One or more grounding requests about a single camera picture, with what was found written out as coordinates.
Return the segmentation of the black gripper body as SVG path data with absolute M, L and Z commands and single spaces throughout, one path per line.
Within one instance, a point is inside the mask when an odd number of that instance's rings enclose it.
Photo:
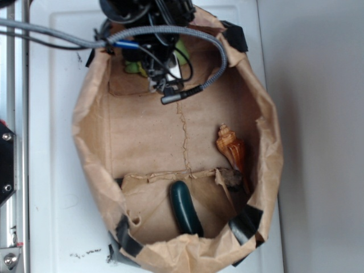
M 100 1 L 101 10 L 108 20 L 125 28 L 142 26 L 186 27 L 195 18 L 196 9 L 191 1 Z M 174 49 L 179 34 L 133 35 L 140 49 L 124 48 L 123 58 L 142 61 L 148 73 L 151 91 L 173 94 L 184 88 L 192 77 L 183 78 Z

